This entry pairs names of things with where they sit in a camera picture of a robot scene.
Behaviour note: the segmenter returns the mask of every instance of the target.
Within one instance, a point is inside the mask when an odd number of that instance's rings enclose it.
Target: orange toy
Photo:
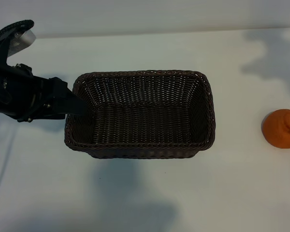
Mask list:
[[[271,145],[290,148],[290,110],[272,112],[264,121],[262,132]]]

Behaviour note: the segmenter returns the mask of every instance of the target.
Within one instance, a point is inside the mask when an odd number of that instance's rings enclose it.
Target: brown wicker basket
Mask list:
[[[200,72],[93,72],[73,93],[88,110],[67,116],[65,143],[92,157],[190,158],[214,142],[213,97]]]

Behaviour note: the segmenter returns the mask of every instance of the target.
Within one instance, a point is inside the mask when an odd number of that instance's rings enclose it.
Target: white wall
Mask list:
[[[290,0],[0,0],[40,37],[290,27]]]

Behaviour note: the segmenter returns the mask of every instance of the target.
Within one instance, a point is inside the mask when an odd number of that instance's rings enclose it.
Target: black cable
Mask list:
[[[24,30],[29,30],[33,26],[34,26],[34,22],[32,20],[23,20],[23,21],[13,23],[0,30],[0,38],[4,33],[10,31],[11,29],[20,28]]]

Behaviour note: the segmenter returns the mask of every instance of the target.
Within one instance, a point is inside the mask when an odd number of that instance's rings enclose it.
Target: basket rim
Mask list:
[[[204,86],[204,90],[207,91],[209,94],[206,94],[206,100],[207,100],[207,110],[210,115],[210,117],[207,117],[208,120],[208,133],[206,135],[206,138],[204,141],[199,143],[104,143],[104,144],[87,144],[87,143],[80,143],[77,142],[72,135],[72,132],[70,128],[67,126],[68,122],[71,119],[71,115],[67,115],[66,119],[66,126],[65,126],[65,144],[77,151],[84,151],[84,149],[88,150],[102,150],[102,149],[170,149],[170,148],[181,148],[181,149],[196,149],[199,148],[199,150],[206,150],[212,146],[215,140],[215,128],[216,128],[216,120],[215,120],[215,113],[214,113],[214,106],[213,106],[213,95],[210,88],[210,84],[207,80],[207,77],[197,71],[189,71],[189,70],[147,70],[147,71],[120,71],[120,72],[91,72],[91,73],[85,73],[81,76],[79,76],[74,85],[73,85],[73,93],[77,95],[77,92],[79,90],[79,86],[81,82],[84,81],[84,79],[90,78],[90,77],[110,77],[110,78],[126,78],[126,77],[132,77],[138,74],[141,74],[143,76],[151,76],[152,73],[161,73],[161,77],[167,76],[167,75],[178,75],[183,74],[185,76],[187,75],[193,75],[200,78],[200,80],[203,80],[202,85]],[[126,77],[118,77],[115,75],[118,74],[125,74]]]

